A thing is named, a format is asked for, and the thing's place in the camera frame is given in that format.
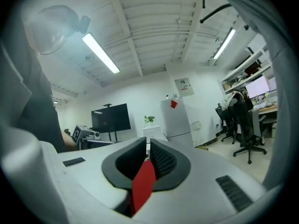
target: white refrigerator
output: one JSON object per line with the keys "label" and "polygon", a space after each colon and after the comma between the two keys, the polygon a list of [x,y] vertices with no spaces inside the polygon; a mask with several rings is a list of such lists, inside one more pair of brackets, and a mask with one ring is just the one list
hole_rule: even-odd
{"label": "white refrigerator", "polygon": [[184,102],[179,98],[161,101],[166,136],[169,141],[193,147],[191,129]]}

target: red tag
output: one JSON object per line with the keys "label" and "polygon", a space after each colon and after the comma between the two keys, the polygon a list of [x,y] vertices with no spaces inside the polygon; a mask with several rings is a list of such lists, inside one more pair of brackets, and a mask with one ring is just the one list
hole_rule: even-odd
{"label": "red tag", "polygon": [[170,105],[170,107],[171,108],[175,108],[175,107],[177,107],[177,102],[175,102],[175,101],[171,101],[171,105]]}

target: floor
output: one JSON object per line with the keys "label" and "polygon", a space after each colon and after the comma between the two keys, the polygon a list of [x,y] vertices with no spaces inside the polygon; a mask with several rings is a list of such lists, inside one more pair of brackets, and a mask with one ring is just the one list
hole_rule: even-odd
{"label": "floor", "polygon": [[224,137],[225,134],[222,134],[218,137],[217,142],[207,146],[209,152],[213,152],[223,156],[224,158],[228,159],[231,163],[236,165],[239,169],[248,173],[259,182],[263,182],[270,164],[274,139],[265,138],[265,145],[258,147],[264,148],[267,151],[267,154],[264,155],[262,152],[255,151],[251,152],[250,159],[252,163],[248,164],[248,152],[244,151],[242,153],[237,154],[236,157],[233,157],[233,152],[240,149],[240,143],[236,141],[233,145],[232,138],[227,138],[226,140],[221,142],[221,139]]}

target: fluorescent light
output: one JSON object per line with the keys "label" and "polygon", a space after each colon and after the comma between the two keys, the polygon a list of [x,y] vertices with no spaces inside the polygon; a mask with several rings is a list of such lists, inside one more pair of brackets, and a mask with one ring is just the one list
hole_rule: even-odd
{"label": "fluorescent light", "polygon": [[229,44],[230,40],[233,38],[234,34],[235,34],[235,29],[231,29],[228,36],[226,37],[224,43],[221,45],[220,49],[214,55],[213,59],[217,59],[221,55],[221,53],[224,51],[224,49]]}
{"label": "fluorescent light", "polygon": [[107,53],[97,43],[97,41],[90,33],[83,36],[82,40],[114,74],[120,72],[120,70],[117,68],[114,62],[110,59]]}

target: green plant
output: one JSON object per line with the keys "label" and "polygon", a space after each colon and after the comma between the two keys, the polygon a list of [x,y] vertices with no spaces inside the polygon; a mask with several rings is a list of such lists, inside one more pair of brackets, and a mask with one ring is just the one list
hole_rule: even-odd
{"label": "green plant", "polygon": [[154,116],[148,116],[148,117],[144,116],[144,121],[145,121],[145,123],[151,123],[151,122],[154,122],[154,119],[155,119]]}

